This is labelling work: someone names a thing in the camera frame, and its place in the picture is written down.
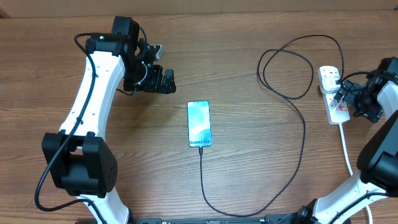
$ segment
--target wooden table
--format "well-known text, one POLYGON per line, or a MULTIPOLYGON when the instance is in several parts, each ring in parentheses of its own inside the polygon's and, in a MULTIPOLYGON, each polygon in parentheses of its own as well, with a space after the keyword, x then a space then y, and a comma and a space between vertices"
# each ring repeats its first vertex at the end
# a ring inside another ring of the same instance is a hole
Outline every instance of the wooden table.
MULTIPOLYGON (((199 155, 188 147, 186 103, 209 100, 213 146, 203 156, 205 189, 218 209, 251 213, 290 179, 299 160, 302 122, 282 98, 265 89, 256 67, 263 51, 295 37, 327 34, 341 44, 346 74, 377 67, 398 56, 398 13, 298 12, 205 16, 136 16, 150 44, 163 44, 161 65, 175 72, 173 95, 117 93, 106 139, 119 164, 116 187, 136 218, 223 217, 200 191, 199 155)), ((91 218, 83 205, 44 213, 34 190, 46 162, 44 133, 55 133, 79 89, 85 56, 73 42, 81 32, 110 32, 113 17, 0 19, 0 223, 73 223, 91 218)), ((327 123, 317 69, 341 68, 334 42, 303 39, 290 50, 315 68, 314 84, 294 101, 307 122, 301 168, 290 186, 258 217, 290 213, 329 194, 349 176, 337 126, 327 123)), ((267 70, 269 83, 287 95, 310 81, 302 59, 280 54, 267 70)), ((351 164, 384 118, 345 124, 351 164)), ((72 200, 48 178, 40 196, 46 206, 72 200)), ((397 223, 398 200, 371 205, 375 223, 397 223)), ((366 223, 365 211, 353 223, 366 223)))

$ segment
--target white cable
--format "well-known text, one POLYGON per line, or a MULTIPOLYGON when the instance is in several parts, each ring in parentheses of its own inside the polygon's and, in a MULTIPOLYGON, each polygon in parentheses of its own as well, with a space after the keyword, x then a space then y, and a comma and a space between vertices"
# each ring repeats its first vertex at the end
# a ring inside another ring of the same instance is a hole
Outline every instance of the white cable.
MULTIPOLYGON (((348 159, 346 139, 344 138, 343 125, 341 123, 339 123, 338 127, 340 129, 341 144, 343 145, 344 158, 346 159, 347 168, 348 168, 349 174, 353 175, 353 170, 351 168, 351 164, 349 163, 349 159, 348 159)), ((369 208, 369 205, 366 206, 366 211, 368 212, 369 224, 373 224, 372 212, 371 212, 371 209, 369 208)))

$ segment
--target phone screen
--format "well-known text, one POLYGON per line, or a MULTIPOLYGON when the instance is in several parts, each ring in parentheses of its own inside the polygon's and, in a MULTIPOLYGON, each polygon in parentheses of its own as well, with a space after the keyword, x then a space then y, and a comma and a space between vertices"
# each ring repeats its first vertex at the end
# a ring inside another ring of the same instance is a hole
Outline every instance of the phone screen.
POLYGON ((189 146, 211 146, 209 101, 188 102, 187 109, 189 146))

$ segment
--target power strip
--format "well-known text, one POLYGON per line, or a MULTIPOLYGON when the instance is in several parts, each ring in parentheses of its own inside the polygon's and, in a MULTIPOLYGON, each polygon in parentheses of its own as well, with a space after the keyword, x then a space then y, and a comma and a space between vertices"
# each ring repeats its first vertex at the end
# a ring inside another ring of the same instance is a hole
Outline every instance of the power strip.
POLYGON ((318 78, 329 124, 340 124, 348 121, 347 104, 343 100, 335 100, 335 94, 340 87, 339 84, 336 84, 340 79, 338 69, 332 66, 322 66, 318 69, 318 78))

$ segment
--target smartphone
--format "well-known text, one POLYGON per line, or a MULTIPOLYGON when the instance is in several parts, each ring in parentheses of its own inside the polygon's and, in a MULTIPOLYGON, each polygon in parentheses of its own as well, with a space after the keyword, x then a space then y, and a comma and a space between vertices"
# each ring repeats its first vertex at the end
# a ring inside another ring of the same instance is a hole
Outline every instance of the smartphone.
POLYGON ((212 141, 209 101, 188 102, 187 110, 189 146, 211 146, 212 141))

